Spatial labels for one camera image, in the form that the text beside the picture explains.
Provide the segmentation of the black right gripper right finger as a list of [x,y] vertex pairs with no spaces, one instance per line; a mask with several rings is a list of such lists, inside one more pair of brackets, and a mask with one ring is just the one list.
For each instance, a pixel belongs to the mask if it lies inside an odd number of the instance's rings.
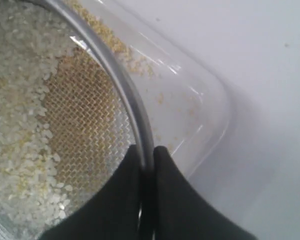
[[168,149],[154,149],[157,186],[157,240],[254,240],[226,218],[189,184]]

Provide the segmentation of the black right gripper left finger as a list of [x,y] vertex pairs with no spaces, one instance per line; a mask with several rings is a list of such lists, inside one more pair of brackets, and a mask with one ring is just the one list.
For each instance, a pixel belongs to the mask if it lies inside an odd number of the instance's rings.
[[137,147],[131,145],[102,189],[40,239],[136,240],[139,210],[139,155]]

